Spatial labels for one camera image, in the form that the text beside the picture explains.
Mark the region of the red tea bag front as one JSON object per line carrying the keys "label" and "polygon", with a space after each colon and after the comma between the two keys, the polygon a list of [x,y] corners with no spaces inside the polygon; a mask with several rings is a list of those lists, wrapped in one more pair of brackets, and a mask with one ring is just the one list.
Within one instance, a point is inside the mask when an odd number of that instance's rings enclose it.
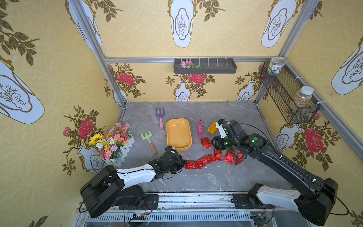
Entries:
{"label": "red tea bag front", "polygon": [[201,169],[200,161],[187,161],[185,164],[185,169],[193,170],[193,169]]}

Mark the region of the narrow red tea bag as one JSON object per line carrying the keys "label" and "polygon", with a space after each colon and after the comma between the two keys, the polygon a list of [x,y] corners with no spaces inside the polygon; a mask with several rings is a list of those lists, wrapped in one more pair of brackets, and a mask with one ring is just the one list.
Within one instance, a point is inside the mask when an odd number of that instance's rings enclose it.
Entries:
{"label": "narrow red tea bag", "polygon": [[239,165],[241,164],[245,159],[245,156],[243,153],[239,153],[236,157],[236,160],[235,160],[235,165]]}

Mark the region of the large yellow tea bag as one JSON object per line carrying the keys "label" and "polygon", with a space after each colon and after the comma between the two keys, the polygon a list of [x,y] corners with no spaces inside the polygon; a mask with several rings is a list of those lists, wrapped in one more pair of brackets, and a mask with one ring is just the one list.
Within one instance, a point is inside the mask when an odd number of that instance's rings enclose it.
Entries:
{"label": "large yellow tea bag", "polygon": [[209,128],[206,130],[207,133],[210,133],[211,135],[214,135],[217,131],[218,131],[218,128],[217,128],[217,122],[214,121],[210,126]]}

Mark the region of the long red tea bag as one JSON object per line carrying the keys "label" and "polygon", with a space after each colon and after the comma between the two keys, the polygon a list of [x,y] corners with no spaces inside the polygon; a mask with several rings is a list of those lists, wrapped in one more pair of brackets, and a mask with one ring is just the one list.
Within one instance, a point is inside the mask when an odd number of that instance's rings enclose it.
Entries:
{"label": "long red tea bag", "polygon": [[216,161],[215,157],[213,154],[208,154],[202,158],[200,158],[198,160],[199,162],[199,167],[200,168],[203,168],[205,167],[206,165],[210,164],[210,163],[214,163]]}

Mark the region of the red tea bag back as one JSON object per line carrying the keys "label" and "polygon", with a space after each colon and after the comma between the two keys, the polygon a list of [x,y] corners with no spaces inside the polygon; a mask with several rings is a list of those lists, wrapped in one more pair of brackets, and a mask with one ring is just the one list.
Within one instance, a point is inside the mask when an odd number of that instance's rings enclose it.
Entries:
{"label": "red tea bag back", "polygon": [[213,147],[213,145],[211,144],[210,139],[207,138],[207,137],[201,138],[200,141],[201,141],[201,144],[202,144],[202,146],[204,148],[212,148]]}

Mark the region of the magenta tea bag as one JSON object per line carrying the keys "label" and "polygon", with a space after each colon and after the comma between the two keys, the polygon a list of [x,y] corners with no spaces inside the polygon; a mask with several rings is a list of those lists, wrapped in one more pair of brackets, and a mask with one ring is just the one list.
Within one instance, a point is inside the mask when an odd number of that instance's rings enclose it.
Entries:
{"label": "magenta tea bag", "polygon": [[203,122],[202,120],[199,121],[198,123],[198,137],[201,139],[202,138],[202,134],[203,134]]}

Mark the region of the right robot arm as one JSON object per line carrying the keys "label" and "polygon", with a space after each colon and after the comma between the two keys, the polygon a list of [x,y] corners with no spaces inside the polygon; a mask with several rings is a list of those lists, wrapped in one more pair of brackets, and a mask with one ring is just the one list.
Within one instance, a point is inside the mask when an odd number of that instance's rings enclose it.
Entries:
{"label": "right robot arm", "polygon": [[280,190],[257,183],[249,191],[253,202],[294,210],[316,226],[325,225],[337,199],[336,181],[322,179],[298,166],[275,150],[266,138],[257,133],[248,135],[235,120],[220,119],[215,125],[220,133],[211,141],[215,149],[239,150],[268,166],[294,187],[294,190]]}

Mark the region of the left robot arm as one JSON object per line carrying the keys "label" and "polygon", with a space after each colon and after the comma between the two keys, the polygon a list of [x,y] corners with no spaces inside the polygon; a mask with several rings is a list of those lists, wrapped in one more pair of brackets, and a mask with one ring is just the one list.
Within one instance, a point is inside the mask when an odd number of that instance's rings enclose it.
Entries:
{"label": "left robot arm", "polygon": [[166,173],[177,174],[186,163],[174,147],[167,146],[162,157],[142,166],[116,169],[108,165],[80,189],[81,205],[85,205],[91,218],[96,218],[114,206],[143,204],[141,183],[162,179]]}

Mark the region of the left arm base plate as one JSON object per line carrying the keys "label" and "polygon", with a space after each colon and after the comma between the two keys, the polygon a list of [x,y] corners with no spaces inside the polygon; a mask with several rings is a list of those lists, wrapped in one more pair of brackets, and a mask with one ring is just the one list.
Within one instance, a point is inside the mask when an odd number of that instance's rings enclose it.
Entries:
{"label": "left arm base plate", "polygon": [[157,210],[159,202],[159,195],[157,194],[147,194],[136,200],[133,205],[135,210]]}

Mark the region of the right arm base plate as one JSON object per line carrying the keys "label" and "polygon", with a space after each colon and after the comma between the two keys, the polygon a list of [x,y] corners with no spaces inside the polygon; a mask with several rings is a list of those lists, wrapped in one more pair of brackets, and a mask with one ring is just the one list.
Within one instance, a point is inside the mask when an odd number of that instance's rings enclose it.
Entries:
{"label": "right arm base plate", "polygon": [[231,203],[236,209],[273,209],[274,205],[265,205],[256,196],[249,194],[233,194]]}

